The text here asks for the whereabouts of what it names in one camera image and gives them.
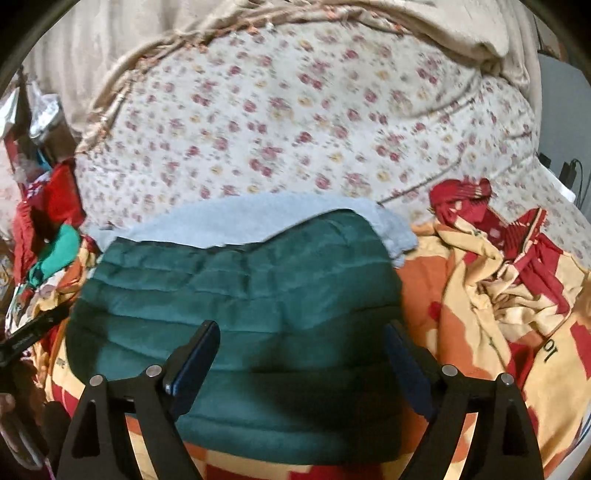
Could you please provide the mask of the light grey sweater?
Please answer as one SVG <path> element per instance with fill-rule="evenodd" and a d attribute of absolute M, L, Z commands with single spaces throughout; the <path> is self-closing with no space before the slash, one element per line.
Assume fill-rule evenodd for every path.
<path fill-rule="evenodd" d="M 195 248 L 245 245 L 269 240 L 325 213 L 351 210 L 365 219 L 386 247 L 396 267 L 418 245 L 402 216 L 362 198 L 304 193 L 261 193 L 199 201 L 175 207 L 131 227 L 87 227 L 104 251 L 117 238 L 166 242 Z"/>

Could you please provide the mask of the teal green garment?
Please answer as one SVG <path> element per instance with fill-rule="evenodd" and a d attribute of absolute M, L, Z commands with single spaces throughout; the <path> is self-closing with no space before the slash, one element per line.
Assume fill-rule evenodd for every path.
<path fill-rule="evenodd" d="M 38 261 L 30 269 L 28 284 L 38 288 L 59 270 L 70 265 L 77 257 L 81 240 L 78 231 L 68 224 L 62 224 L 55 239 L 46 244 Z"/>

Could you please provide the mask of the yellow red rose blanket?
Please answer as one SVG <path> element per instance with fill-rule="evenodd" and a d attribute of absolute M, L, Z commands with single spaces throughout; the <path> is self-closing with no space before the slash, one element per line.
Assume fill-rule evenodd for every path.
<path fill-rule="evenodd" d="M 183 440 L 200 479 L 548 479 L 573 450 L 590 403 L 590 272 L 545 235 L 547 212 L 512 222 L 490 207 L 487 179 L 447 180 L 430 192 L 430 221 L 394 272 L 398 316 L 386 354 L 398 388 L 400 448 L 393 460 L 273 463 Z M 79 233 L 75 260 L 1 348 L 15 364 L 17 408 L 2 419 L 9 458 L 33 477 L 59 479 L 62 447 L 91 379 L 67 360 L 73 307 L 104 253 Z M 133 415 L 128 434 L 141 472 L 159 479 Z"/>

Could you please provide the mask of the beige bed cover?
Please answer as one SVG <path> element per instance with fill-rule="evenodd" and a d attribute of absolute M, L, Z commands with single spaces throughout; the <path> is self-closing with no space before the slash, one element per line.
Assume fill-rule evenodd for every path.
<path fill-rule="evenodd" d="M 183 44 L 324 21 L 409 30 L 475 60 L 522 93 L 541 127 L 536 39 L 519 1 L 80 1 L 35 43 L 23 67 L 59 96 L 75 137 L 90 148 L 139 71 Z"/>

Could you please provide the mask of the red garment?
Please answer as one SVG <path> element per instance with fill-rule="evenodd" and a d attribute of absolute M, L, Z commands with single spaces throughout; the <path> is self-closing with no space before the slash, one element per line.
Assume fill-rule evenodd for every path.
<path fill-rule="evenodd" d="M 85 212 L 75 177 L 73 158 L 57 164 L 47 181 L 17 205 L 13 219 L 14 279 L 23 283 L 40 258 L 42 244 L 53 240 L 62 224 L 80 227 Z"/>

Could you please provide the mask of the floral white quilt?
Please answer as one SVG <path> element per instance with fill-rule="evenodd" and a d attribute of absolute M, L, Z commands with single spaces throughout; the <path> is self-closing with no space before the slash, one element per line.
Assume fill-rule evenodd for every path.
<path fill-rule="evenodd" d="M 588 264 L 589 222 L 537 145 L 528 101 L 477 63 L 411 34 L 305 23 L 156 61 L 76 177 L 89 222 L 119 227 L 281 191 L 368 198 L 421 223 L 435 184 L 486 178 L 502 218 L 544 208 L 546 235 Z"/>

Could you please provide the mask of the dark green puffer jacket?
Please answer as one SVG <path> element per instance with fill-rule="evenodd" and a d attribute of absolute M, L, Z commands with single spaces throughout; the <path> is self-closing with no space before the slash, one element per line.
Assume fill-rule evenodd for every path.
<path fill-rule="evenodd" d="M 118 239 L 73 307 L 67 360 L 81 381 L 128 378 L 212 320 L 221 346 L 178 421 L 185 441 L 273 463 L 385 462 L 400 448 L 385 348 L 400 295 L 382 240 L 349 210 L 242 246 Z"/>

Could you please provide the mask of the silver foil bag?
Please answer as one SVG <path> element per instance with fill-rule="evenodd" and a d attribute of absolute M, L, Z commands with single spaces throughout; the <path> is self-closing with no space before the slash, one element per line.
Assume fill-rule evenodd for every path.
<path fill-rule="evenodd" d="M 31 87 L 32 104 L 26 105 L 27 95 L 16 87 L 1 100 L 1 139 L 4 140 L 19 125 L 24 126 L 30 140 L 43 144 L 52 129 L 63 119 L 57 94 L 44 94 L 34 83 Z"/>

